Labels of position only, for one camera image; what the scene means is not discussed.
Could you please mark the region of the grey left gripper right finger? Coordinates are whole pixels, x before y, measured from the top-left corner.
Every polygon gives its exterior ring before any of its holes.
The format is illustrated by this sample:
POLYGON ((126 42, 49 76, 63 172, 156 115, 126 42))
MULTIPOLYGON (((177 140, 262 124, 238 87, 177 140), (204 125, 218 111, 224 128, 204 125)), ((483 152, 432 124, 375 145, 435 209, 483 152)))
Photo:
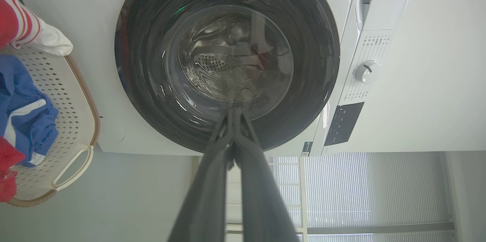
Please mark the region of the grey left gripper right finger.
POLYGON ((298 236, 248 116, 234 109, 235 160, 241 169, 245 242, 297 242, 298 236))

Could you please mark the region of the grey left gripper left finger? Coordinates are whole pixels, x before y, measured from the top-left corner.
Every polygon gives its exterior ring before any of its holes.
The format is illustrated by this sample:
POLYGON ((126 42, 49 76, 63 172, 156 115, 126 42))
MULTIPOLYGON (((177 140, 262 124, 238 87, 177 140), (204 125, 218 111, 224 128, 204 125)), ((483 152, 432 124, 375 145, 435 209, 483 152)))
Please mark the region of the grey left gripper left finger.
POLYGON ((226 110, 204 155, 169 235, 169 242, 222 242, 226 224, 226 174, 233 145, 233 110, 226 110))

